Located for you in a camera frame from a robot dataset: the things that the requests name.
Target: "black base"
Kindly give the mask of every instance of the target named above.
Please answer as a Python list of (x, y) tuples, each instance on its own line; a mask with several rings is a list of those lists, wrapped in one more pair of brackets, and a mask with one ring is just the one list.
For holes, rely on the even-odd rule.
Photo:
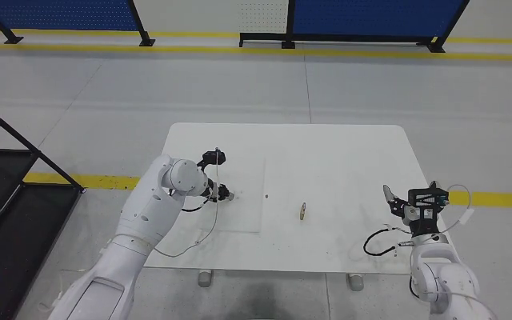
[(240, 33), (239, 47), (243, 47), (245, 40), (280, 41), (281, 48), (295, 49), (295, 41), (311, 42), (400, 42), (416, 43), (418, 46), (427, 46), (430, 52), (444, 53), (440, 45), (431, 43), (432, 37), (410, 36), (382, 36), (357, 34), (271, 34), (271, 33)]
[(149, 41), (142, 40), (138, 46), (153, 46), (155, 41), (156, 40), (154, 40), (154, 39), (150, 39)]
[(0, 319), (14, 319), (80, 194), (72, 185), (27, 183), (0, 215)]
[(20, 42), (22, 39), (23, 39), (23, 37), (16, 37), (12, 41), (11, 40), (7, 40), (4, 43), (7, 44), (7, 45), (15, 45), (16, 43)]
[(426, 45), (426, 47), (430, 50), (430, 52), (432, 52), (434, 54), (445, 54), (446, 53), (446, 51), (442, 48), (442, 46), (436, 46), (433, 43)]
[(281, 49), (295, 49), (295, 42), (283, 41), (281, 42)]

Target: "pegboard panel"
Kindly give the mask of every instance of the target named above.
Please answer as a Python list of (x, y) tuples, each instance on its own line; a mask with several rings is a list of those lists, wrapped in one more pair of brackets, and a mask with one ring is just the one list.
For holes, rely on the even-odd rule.
[(294, 33), (442, 35), (463, 0), (296, 0)]
[(284, 34), (287, 16), (287, 0), (243, 2), (238, 8), (238, 29), (240, 32)]
[(0, 0), (11, 29), (137, 30), (126, 0)]

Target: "wire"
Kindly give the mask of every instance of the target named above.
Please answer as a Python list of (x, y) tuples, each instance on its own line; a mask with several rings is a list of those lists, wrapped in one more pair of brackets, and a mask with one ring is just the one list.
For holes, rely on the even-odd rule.
[(464, 186), (464, 185), (455, 184), (455, 185), (449, 186), (448, 189), (446, 189), (446, 191), (450, 192), (450, 189), (453, 188), (454, 186), (461, 186), (462, 188), (466, 189), (466, 192), (467, 192), (467, 195), (468, 195), (468, 199), (469, 199), (469, 201), (467, 203), (466, 209), (469, 209), (470, 206), (471, 206), (471, 192), (470, 192), (470, 190), (468, 188), (466, 188), (466, 186)]
[(409, 291), (412, 293), (413, 296), (419, 299), (419, 296), (413, 291), (413, 276), (411, 275), (409, 278)]
[[(448, 189), (446, 189), (446, 191), (450, 191), (450, 189), (453, 188), (454, 186), (461, 186), (462, 188), (466, 189), (467, 196), (468, 196), (468, 199), (469, 199), (469, 201), (467, 203), (467, 207), (466, 207), (466, 210), (468, 210), (471, 207), (471, 192), (470, 192), (470, 190), (466, 186), (464, 186), (464, 185), (455, 184), (455, 185), (449, 186)], [(428, 238), (426, 240), (423, 240), (422, 242), (418, 243), (416, 246), (420, 246), (423, 243), (425, 243), (425, 242), (427, 242), (427, 241), (429, 241), (429, 240), (431, 240), (433, 238), (436, 238), (436, 237), (438, 237), (441, 234), (444, 234), (444, 233), (452, 230), (453, 228), (455, 228), (456, 225), (458, 225), (460, 223), (461, 218), (459, 218), (453, 225), (451, 225), (451, 226), (447, 227), (446, 229), (444, 229), (444, 231), (437, 232), (436, 234), (432, 234), (430, 236), (430, 238)]]
[[(221, 184), (221, 181), (220, 181), (220, 178), (218, 177), (218, 151), (217, 151), (217, 160), (215, 162), (215, 171), (216, 171), (216, 175), (217, 175), (217, 184), (220, 185)], [(206, 238), (208, 238), (210, 236), (210, 234), (214, 231), (214, 228), (215, 228), (215, 225), (217, 225), (217, 216), (218, 216), (218, 200), (216, 201), (215, 203), (215, 221), (214, 221), (214, 224), (212, 225), (211, 229), (210, 229), (210, 232), (208, 232), (208, 234), (201, 240), (199, 241), (196, 241), (195, 244), (193, 244), (192, 246), (189, 246), (188, 248), (184, 249), (184, 251), (182, 251), (181, 253), (179, 254), (166, 254), (165, 252), (161, 252), (159, 249), (157, 249), (156, 247), (153, 248), (153, 250), (155, 250), (156, 252), (158, 252), (159, 254), (161, 255), (165, 255), (166, 257), (170, 257), (170, 258), (177, 258), (179, 256), (181, 256), (182, 254), (184, 254), (185, 252), (187, 252), (189, 249), (192, 249), (196, 246), (199, 246), (203, 241), (206, 240)]]
[(207, 200), (205, 200), (200, 206), (198, 206), (197, 208), (194, 208), (194, 209), (182, 209), (182, 211), (185, 211), (185, 212), (195, 212), (201, 208), (204, 207), (204, 205), (210, 200), (210, 197), (208, 197)]
[(498, 320), (498, 316), (496, 315), (496, 313), (482, 300), (478, 299), (478, 298), (475, 298), (475, 297), (472, 297), (468, 294), (460, 294), (458, 292), (445, 292), (445, 291), (432, 291), (432, 292), (426, 292), (426, 294), (447, 294), (447, 295), (457, 295), (457, 296), (460, 296), (460, 297), (464, 297), (464, 298), (468, 298), (468, 299), (471, 299), (471, 300), (474, 300), (478, 303), (480, 303), (482, 306), (484, 306), (486, 309), (488, 309), (488, 311), (492, 314), (493, 318), (492, 320)]
[(48, 313), (50, 311), (52, 311), (53, 309), (55, 309), (57, 303), (60, 301), (60, 299), (62, 298), (62, 294), (64, 293), (64, 285), (62, 284), (62, 272), (64, 271), (67, 271), (67, 272), (86, 272), (86, 271), (89, 271), (90, 269), (78, 269), (78, 270), (72, 270), (72, 269), (60, 269), (58, 271), (58, 283), (59, 283), (59, 292), (58, 292), (58, 295), (57, 297), (55, 298), (55, 300), (52, 302), (51, 306), (48, 306), (46, 305), (45, 303), (42, 303), (40, 302), (38, 305), (37, 305), (37, 308), (39, 310), (39, 312), (43, 312), (43, 313)]
[(362, 246), (362, 249), (365, 251), (366, 254), (368, 255), (371, 255), (372, 257), (380, 257), (384, 254), (387, 254), (388, 252), (392, 251), (392, 250), (395, 250), (397, 247), (396, 246), (392, 246), (391, 248), (389, 249), (386, 249), (384, 250), (383, 252), (379, 252), (378, 254), (374, 254), (372, 252), (368, 252), (368, 250), (366, 249), (366, 245), (368, 244), (368, 242), (374, 237), (376, 236), (377, 234), (381, 234), (382, 232), (387, 232), (387, 231), (392, 231), (392, 230), (395, 230), (395, 228), (393, 229), (381, 229), (375, 233), (373, 233), (371, 236), (368, 237), (368, 239), (365, 241), (365, 244)]

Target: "yellow floor line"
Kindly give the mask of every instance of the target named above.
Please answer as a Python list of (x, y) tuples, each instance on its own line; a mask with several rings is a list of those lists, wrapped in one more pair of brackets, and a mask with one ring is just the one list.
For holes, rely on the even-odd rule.
[[(94, 174), (72, 174), (71, 177), (79, 182), (85, 188), (90, 189), (110, 189), (110, 190), (133, 190), (140, 177), (113, 176), (113, 175), (94, 175)], [(29, 173), (23, 179), (25, 182), (39, 183), (67, 183), (59, 174), (40, 174)], [(512, 194), (496, 192), (473, 192), (473, 206), (494, 206), (494, 207), (512, 207)], [(451, 191), (450, 204), (456, 206), (466, 206), (468, 196), (465, 191)]]
[[(73, 35), (85, 37), (138, 37), (138, 31), (100, 31), (100, 30), (37, 30), (13, 29), (15, 34), (41, 34), (41, 35)], [(193, 31), (148, 31), (152, 37), (177, 38), (238, 38), (237, 32), (193, 32)], [(448, 38), (452, 43), (473, 44), (512, 44), (512, 38)]]
[(311, 55), (320, 57), (363, 57), (363, 58), (412, 58), (437, 60), (483, 60), (512, 61), (512, 54), (393, 52), (393, 51), (352, 51), (331, 49), (268, 49), (238, 48), (229, 46), (114, 46), (114, 45), (71, 45), (71, 44), (22, 44), (0, 46), (0, 50), (49, 50), (77, 52), (124, 52), (124, 53), (190, 53), (190, 54), (266, 54), (266, 55)]
[[(133, 190), (140, 179), (140, 177), (94, 174), (72, 174), (71, 177), (85, 188), (113, 190)], [(60, 174), (39, 173), (28, 173), (23, 181), (36, 183), (68, 183)]]
[(448, 38), (448, 43), (468, 43), (468, 44), (495, 44), (512, 45), (512, 39), (509, 38)]

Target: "white table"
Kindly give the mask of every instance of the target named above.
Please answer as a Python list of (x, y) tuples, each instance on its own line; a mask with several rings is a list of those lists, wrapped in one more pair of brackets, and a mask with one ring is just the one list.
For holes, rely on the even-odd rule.
[[(238, 199), (219, 206), (218, 226), (200, 246), (179, 258), (153, 252), (147, 267), (410, 272), (408, 248), (376, 258), (362, 250), (384, 223), (402, 226), (390, 213), (383, 184), (404, 199), (408, 189), (427, 187), (403, 128), (177, 123), (163, 153), (198, 162), (216, 146), (227, 158), (219, 167), (221, 182)], [(186, 207), (198, 201), (187, 199)], [(202, 238), (213, 223), (214, 208), (209, 203), (195, 213), (182, 212), (158, 248), (176, 254)], [(439, 229), (445, 229), (441, 219)], [(409, 238), (398, 231), (380, 234), (368, 249), (378, 252)]]

